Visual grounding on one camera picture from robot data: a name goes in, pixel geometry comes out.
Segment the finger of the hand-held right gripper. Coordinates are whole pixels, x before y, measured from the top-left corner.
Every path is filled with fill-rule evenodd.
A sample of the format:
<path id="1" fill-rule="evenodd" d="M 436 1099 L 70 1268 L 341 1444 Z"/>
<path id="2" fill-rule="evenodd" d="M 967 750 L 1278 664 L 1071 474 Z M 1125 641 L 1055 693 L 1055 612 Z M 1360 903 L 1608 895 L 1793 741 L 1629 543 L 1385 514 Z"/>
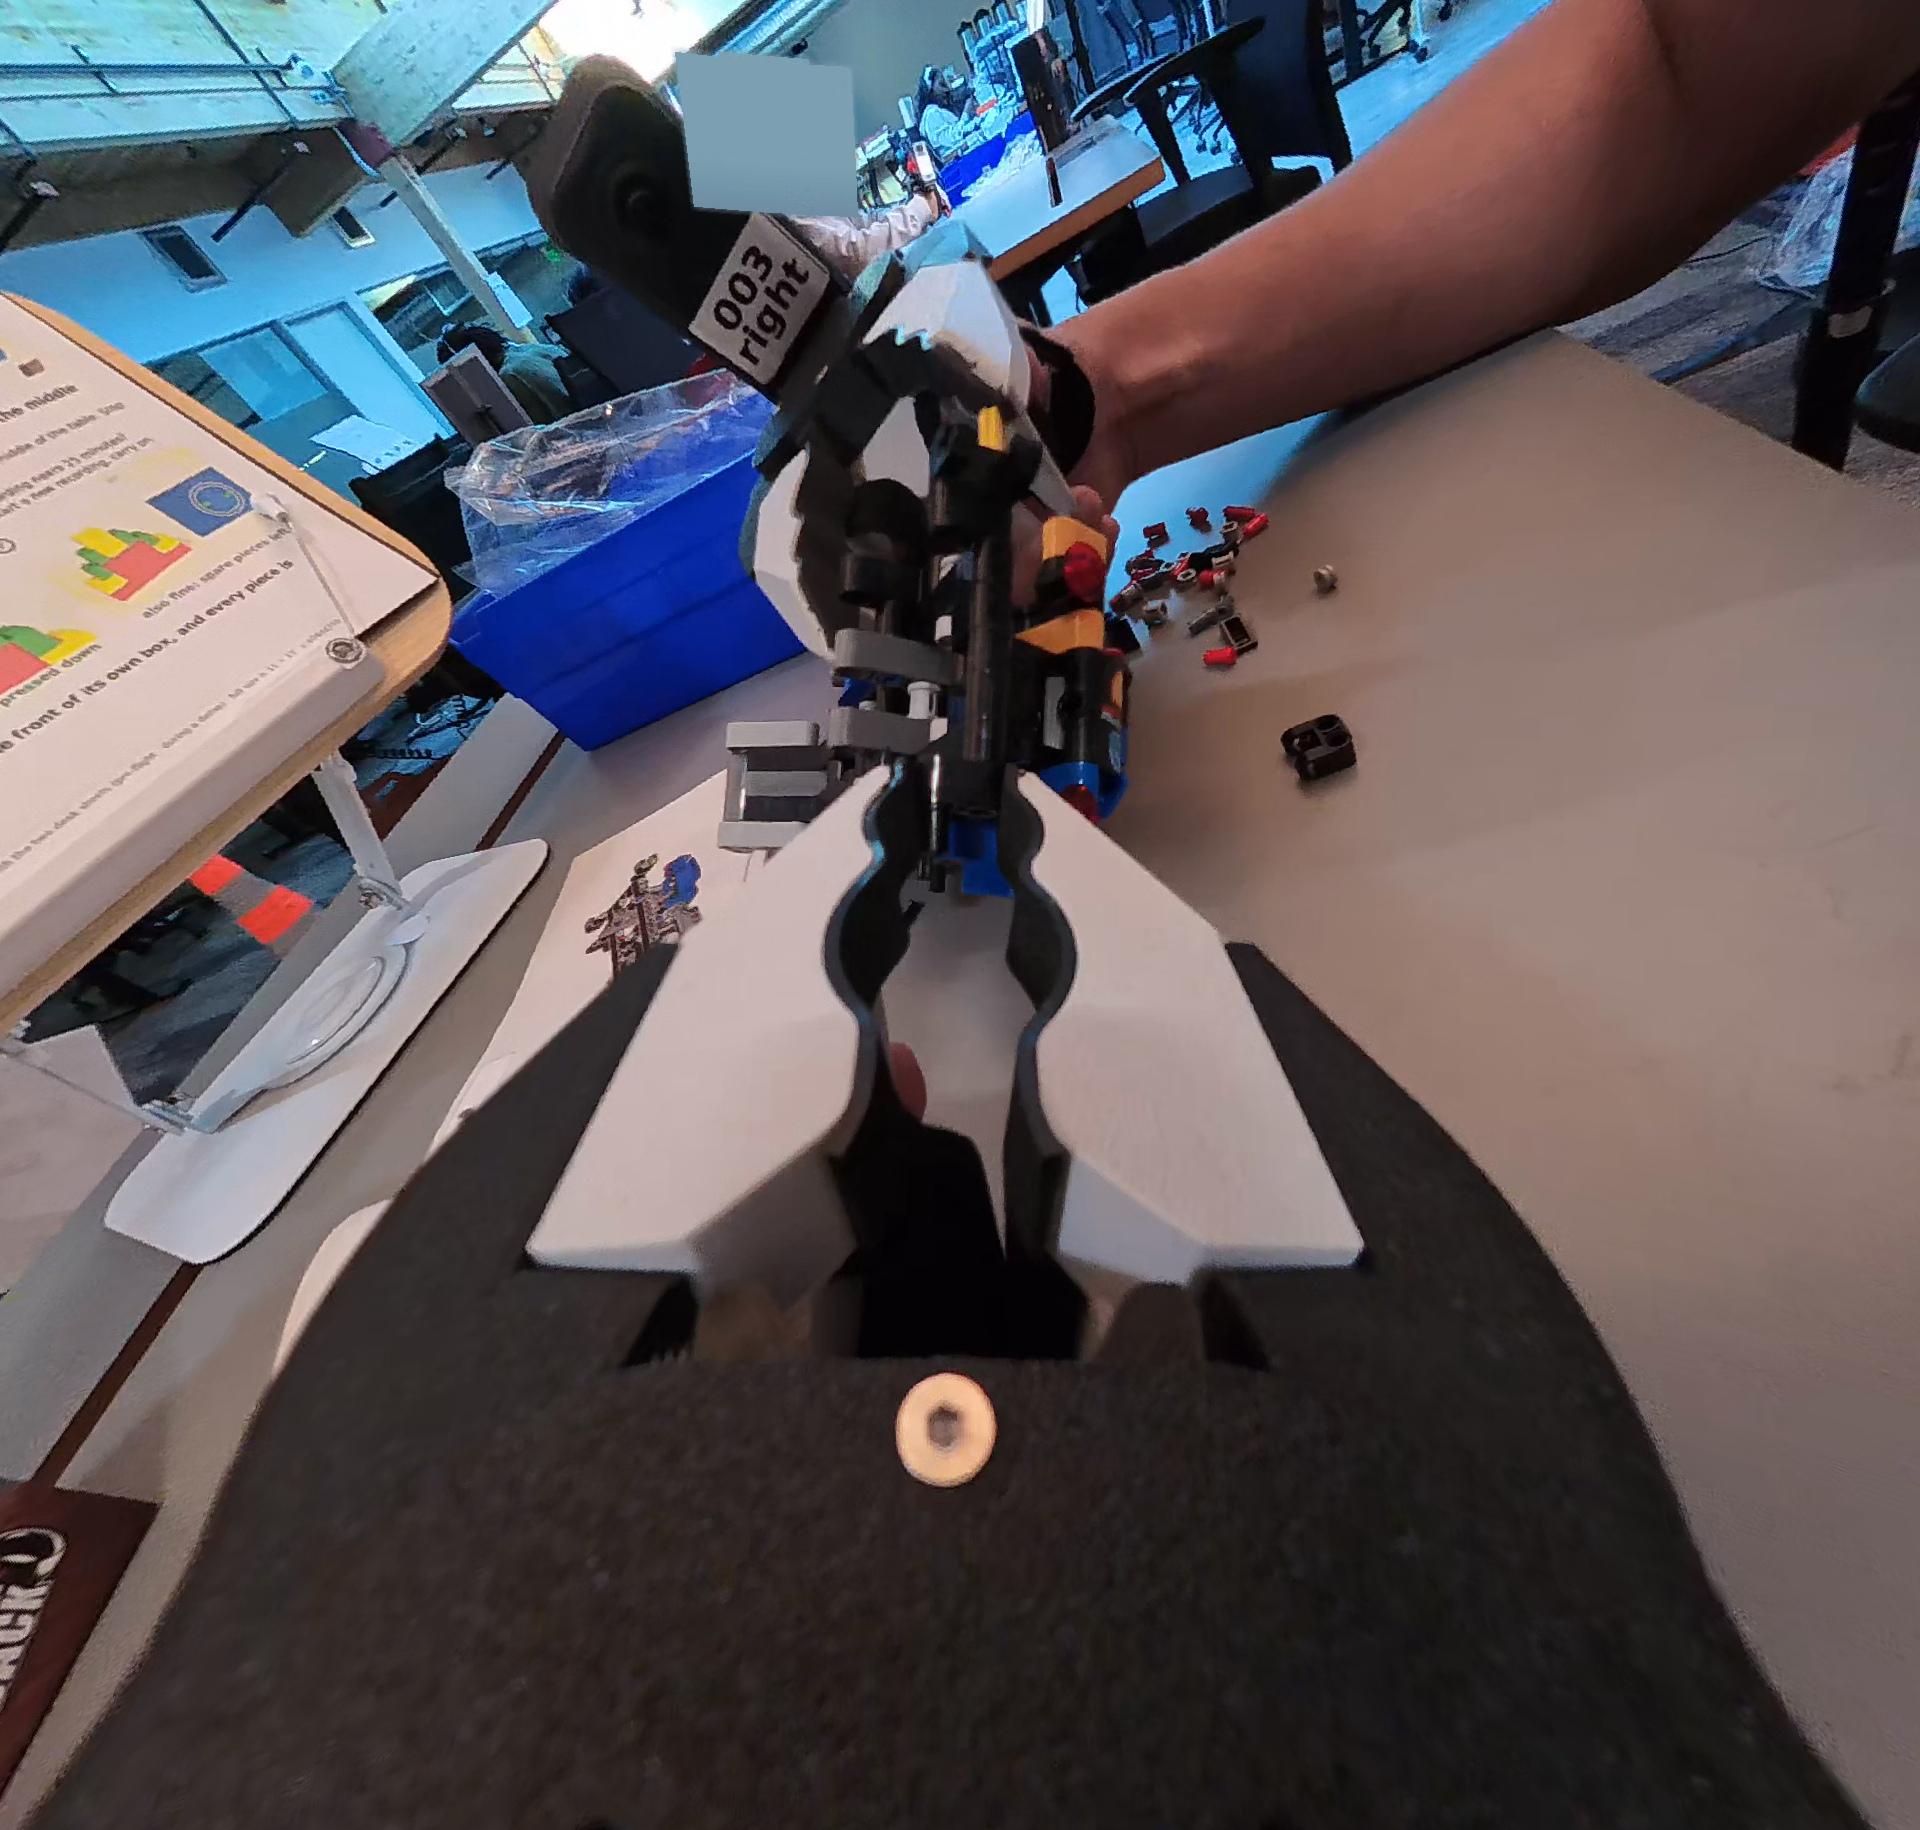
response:
<path id="1" fill-rule="evenodd" d="M 891 605 L 891 637 L 934 646 L 930 589 L 930 450 L 916 399 L 893 404 L 875 435 L 841 461 L 829 442 L 775 413 L 755 447 L 761 486 L 746 524 L 746 561 L 803 648 L 829 657 L 860 611 Z M 917 581 L 911 596 L 848 599 L 846 560 L 890 561 Z"/>
<path id="2" fill-rule="evenodd" d="M 1031 378 L 1019 321 L 977 259 L 916 272 L 857 344 L 857 386 L 877 394 L 857 486 L 926 502 L 941 458 L 979 447 L 991 462 L 1026 462 L 1020 498 L 1031 509 L 1071 511 L 1026 409 Z"/>

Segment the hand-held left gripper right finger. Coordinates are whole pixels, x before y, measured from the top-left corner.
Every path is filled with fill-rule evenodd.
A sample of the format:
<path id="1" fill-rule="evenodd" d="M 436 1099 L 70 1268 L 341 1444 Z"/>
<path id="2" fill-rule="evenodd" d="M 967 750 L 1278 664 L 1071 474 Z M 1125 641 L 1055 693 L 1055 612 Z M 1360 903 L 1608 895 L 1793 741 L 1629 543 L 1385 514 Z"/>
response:
<path id="1" fill-rule="evenodd" d="M 1250 979 L 1166 884 L 1040 777 L 1007 777 L 1005 961 L 1032 1006 L 1005 1120 L 1005 1278 L 1023 1352 L 1080 1347 L 1091 1266 L 1190 1287 L 1349 1268 L 1364 1238 Z"/>

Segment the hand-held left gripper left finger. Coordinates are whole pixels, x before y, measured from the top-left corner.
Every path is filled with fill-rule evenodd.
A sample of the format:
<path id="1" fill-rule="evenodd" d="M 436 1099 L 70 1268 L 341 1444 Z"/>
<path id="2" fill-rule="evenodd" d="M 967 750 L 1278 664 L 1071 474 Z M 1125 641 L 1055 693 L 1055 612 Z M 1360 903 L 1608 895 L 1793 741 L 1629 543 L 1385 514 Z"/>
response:
<path id="1" fill-rule="evenodd" d="M 811 1296 L 854 1250 L 833 1179 L 872 1098 L 872 1012 L 828 971 L 877 866 L 877 765 L 672 952 L 534 1226 L 539 1266 L 676 1274 L 699 1296 Z"/>

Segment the partly built lego model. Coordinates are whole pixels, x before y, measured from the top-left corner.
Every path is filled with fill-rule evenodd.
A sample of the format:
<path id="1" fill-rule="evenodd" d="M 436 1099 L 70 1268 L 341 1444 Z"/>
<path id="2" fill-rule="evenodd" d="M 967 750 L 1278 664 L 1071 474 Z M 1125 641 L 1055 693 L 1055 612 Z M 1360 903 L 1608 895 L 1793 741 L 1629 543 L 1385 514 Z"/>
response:
<path id="1" fill-rule="evenodd" d="M 818 723 L 729 726 L 719 841 L 774 852 L 866 769 L 903 762 L 920 791 L 929 889 L 1005 899 L 1004 781 L 1028 774 L 1091 820 L 1116 809 L 1129 762 L 1129 661 L 1107 650 L 1113 543 L 1069 511 L 1035 511 L 1012 470 L 950 450 L 929 498 L 934 646 L 891 637 L 895 609 L 860 611 L 828 661 L 841 697 Z M 911 596 L 890 561 L 846 560 L 848 599 Z"/>

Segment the person's right forearm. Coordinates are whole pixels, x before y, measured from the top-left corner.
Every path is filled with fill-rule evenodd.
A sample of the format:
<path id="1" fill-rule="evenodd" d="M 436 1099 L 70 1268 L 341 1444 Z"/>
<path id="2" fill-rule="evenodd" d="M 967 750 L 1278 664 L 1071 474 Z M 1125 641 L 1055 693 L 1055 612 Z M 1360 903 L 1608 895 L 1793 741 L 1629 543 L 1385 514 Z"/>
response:
<path id="1" fill-rule="evenodd" d="M 1913 71 L 1916 0 L 1555 0 L 1172 280 L 1172 462 L 1641 292 Z"/>

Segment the pile of small lego pieces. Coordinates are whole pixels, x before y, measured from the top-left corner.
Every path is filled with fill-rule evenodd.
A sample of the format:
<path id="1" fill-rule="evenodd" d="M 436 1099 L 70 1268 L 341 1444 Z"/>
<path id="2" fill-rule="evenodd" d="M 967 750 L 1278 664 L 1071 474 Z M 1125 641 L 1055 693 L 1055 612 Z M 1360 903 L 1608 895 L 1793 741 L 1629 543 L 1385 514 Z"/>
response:
<path id="1" fill-rule="evenodd" d="M 1166 524 L 1145 525 L 1143 548 L 1124 566 L 1120 582 L 1107 602 L 1105 644 L 1129 661 L 1147 648 L 1152 632 L 1172 624 L 1194 641 L 1209 638 L 1205 666 L 1234 669 L 1257 650 L 1257 638 L 1238 609 L 1232 582 L 1247 543 L 1268 529 L 1268 514 L 1247 506 L 1224 506 L 1217 514 L 1187 511 L 1187 525 L 1207 531 L 1210 543 L 1174 547 Z"/>

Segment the person's right hand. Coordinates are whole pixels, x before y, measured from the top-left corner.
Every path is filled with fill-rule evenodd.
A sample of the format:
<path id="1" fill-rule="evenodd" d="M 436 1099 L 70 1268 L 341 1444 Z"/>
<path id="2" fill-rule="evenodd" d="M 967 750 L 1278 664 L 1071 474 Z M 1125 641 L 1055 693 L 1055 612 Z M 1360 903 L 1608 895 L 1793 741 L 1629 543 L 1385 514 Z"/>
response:
<path id="1" fill-rule="evenodd" d="M 1020 324 L 1020 338 L 1026 412 L 1068 480 L 1071 514 L 1111 528 L 1141 475 L 1187 452 L 1172 412 L 1191 365 L 1179 318 L 1156 286 L 1136 286 L 1056 327 Z"/>

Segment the blue plastic bin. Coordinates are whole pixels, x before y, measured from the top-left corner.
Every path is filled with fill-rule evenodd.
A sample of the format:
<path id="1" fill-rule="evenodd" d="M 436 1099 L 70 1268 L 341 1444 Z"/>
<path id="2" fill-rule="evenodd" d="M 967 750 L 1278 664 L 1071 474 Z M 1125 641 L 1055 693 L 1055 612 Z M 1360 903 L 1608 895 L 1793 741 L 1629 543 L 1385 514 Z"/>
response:
<path id="1" fill-rule="evenodd" d="M 738 461 L 513 593 L 471 585 L 452 650 L 581 750 L 798 657 L 740 554 L 758 486 Z"/>

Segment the clear plastic bag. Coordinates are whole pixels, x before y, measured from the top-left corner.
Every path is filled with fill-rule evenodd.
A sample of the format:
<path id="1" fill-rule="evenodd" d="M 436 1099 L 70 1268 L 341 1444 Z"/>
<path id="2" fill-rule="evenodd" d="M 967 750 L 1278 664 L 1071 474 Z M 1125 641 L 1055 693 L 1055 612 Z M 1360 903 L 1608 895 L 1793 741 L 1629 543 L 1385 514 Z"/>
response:
<path id="1" fill-rule="evenodd" d="M 516 591 L 753 461 L 774 413 L 751 384 L 709 370 L 474 445 L 443 475 L 468 579 L 494 596 Z"/>

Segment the black office chair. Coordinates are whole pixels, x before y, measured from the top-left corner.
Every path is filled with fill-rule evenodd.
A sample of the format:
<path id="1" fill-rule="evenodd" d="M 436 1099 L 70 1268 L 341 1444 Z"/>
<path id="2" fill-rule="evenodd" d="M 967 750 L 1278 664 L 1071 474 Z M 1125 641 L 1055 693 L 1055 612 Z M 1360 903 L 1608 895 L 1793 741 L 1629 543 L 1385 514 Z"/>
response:
<path id="1" fill-rule="evenodd" d="M 1304 30 L 1242 20 L 1119 78 L 1111 94 L 1141 114 L 1172 188 L 1129 206 L 1079 258 L 1082 296 L 1095 304 L 1174 270 L 1305 199 L 1319 164 L 1342 172 L 1354 159 L 1323 46 L 1321 20 Z M 1196 84 L 1232 140 L 1236 165 L 1191 176 L 1170 120 L 1170 91 Z"/>

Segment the white clear board stand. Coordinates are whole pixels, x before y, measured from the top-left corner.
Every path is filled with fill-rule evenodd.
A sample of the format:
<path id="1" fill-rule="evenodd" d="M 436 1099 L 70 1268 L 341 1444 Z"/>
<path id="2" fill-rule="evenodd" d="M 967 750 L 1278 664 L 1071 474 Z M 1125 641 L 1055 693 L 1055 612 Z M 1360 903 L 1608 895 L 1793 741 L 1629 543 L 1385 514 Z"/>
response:
<path id="1" fill-rule="evenodd" d="M 521 841 L 399 874 L 347 761 L 326 754 L 310 781 L 352 852 L 360 920 L 204 1089 L 131 1107 L 156 1141 L 105 1229 L 188 1266 L 276 1216 L 549 858 Z"/>

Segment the red grey striped object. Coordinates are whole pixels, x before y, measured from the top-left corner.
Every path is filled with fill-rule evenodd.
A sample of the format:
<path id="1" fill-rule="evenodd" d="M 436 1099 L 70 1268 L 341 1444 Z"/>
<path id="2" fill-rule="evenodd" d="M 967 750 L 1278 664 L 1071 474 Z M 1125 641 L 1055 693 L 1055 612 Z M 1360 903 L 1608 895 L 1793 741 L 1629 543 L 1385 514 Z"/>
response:
<path id="1" fill-rule="evenodd" d="M 218 904 L 254 944 L 279 955 L 292 948 L 316 910 L 314 899 L 272 884 L 227 855 L 204 860 L 188 884 Z"/>

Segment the instruction sheet on wooden board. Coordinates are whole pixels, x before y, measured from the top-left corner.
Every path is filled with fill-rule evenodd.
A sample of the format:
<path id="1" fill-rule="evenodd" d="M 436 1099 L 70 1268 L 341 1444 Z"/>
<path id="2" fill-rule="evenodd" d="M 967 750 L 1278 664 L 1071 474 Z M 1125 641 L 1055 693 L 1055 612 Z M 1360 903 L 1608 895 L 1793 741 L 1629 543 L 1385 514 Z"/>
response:
<path id="1" fill-rule="evenodd" d="M 441 655 L 432 563 L 4 293 L 2 977 L 23 1019 Z"/>

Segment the brown printed cardboard box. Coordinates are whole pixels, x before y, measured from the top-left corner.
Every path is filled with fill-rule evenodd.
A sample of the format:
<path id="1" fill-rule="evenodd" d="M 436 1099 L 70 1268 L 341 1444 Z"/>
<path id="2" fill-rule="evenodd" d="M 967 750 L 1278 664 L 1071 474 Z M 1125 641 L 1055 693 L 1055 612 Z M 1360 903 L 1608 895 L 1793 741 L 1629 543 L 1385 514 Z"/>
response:
<path id="1" fill-rule="evenodd" d="M 156 1505 L 45 1480 L 2 1486 L 2 1784 L 39 1734 L 156 1520 Z"/>

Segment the black metal post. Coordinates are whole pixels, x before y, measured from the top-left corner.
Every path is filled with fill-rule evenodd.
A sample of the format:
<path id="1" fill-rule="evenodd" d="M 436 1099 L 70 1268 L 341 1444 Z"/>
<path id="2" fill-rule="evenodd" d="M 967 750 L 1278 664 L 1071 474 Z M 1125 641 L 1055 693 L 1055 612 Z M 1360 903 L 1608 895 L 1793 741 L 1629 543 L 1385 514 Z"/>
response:
<path id="1" fill-rule="evenodd" d="M 1790 445 L 1833 472 L 1845 468 L 1855 397 L 1883 327 L 1887 265 L 1916 144 L 1919 76 L 1911 74 L 1860 122 L 1833 265 L 1799 353 Z"/>

